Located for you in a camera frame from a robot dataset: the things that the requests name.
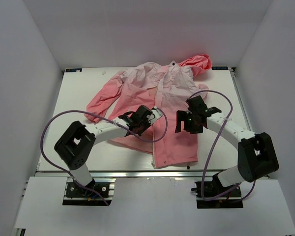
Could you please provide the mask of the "pink hooded jacket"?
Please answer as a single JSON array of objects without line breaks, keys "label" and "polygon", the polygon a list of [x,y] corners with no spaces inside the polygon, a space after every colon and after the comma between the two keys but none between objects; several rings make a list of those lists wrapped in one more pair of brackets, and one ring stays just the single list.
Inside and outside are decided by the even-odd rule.
[{"label": "pink hooded jacket", "polygon": [[115,74],[87,105],[87,112],[105,116],[109,107],[115,107],[109,119],[135,111],[139,106],[158,107],[167,120],[159,119],[142,134],[139,140],[133,135],[112,139],[129,149],[153,155],[155,168],[197,162],[198,137],[186,131],[175,132],[176,113],[186,110],[188,97],[197,91],[205,98],[208,87],[196,85],[194,78],[210,70],[212,61],[207,54],[188,58],[180,63],[172,61],[161,66],[147,62]]}]

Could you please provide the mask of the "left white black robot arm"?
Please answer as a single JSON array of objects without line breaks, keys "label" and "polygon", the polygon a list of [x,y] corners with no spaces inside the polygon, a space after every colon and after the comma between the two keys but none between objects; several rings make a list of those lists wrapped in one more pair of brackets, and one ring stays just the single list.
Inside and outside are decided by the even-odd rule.
[{"label": "left white black robot arm", "polygon": [[149,109],[141,105],[135,112],[126,112],[112,121],[88,125],[75,121],[56,142],[54,150],[78,182],[77,190],[83,196],[89,196],[94,191],[95,181],[86,161],[93,146],[132,134],[140,137],[162,116],[163,114],[157,108]]}]

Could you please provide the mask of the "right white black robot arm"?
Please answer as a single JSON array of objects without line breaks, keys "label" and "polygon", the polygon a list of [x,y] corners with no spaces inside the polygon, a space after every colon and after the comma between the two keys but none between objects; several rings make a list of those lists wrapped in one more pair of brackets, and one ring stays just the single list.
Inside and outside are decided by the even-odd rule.
[{"label": "right white black robot arm", "polygon": [[177,111],[175,132],[199,134],[208,129],[223,137],[237,150],[237,165],[215,174],[211,184],[199,188],[202,193],[224,196],[236,184],[254,182],[279,169],[269,134],[255,133],[229,120],[216,107],[209,108],[200,96],[187,99],[188,109]]}]

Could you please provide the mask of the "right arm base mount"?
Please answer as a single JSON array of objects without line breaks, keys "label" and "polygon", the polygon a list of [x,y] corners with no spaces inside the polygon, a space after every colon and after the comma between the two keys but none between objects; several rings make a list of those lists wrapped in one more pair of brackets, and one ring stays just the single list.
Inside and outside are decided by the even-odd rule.
[{"label": "right arm base mount", "polygon": [[191,192],[196,195],[197,209],[231,209],[243,208],[241,200],[241,190],[239,185],[231,185],[223,187],[217,178],[217,174],[212,177],[211,181],[204,181],[203,193],[206,198],[213,198],[214,196],[226,192],[211,201],[204,201],[201,196],[201,181],[195,182],[195,187],[191,188]]}]

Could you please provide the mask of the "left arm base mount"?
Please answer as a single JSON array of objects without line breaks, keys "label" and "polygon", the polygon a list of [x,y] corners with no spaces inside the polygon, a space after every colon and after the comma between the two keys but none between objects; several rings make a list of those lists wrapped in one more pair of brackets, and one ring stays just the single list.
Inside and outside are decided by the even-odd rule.
[{"label": "left arm base mount", "polygon": [[90,206],[108,207],[113,199],[115,179],[95,178],[88,186],[89,189],[80,187],[76,181],[67,179],[62,200],[63,206]]}]

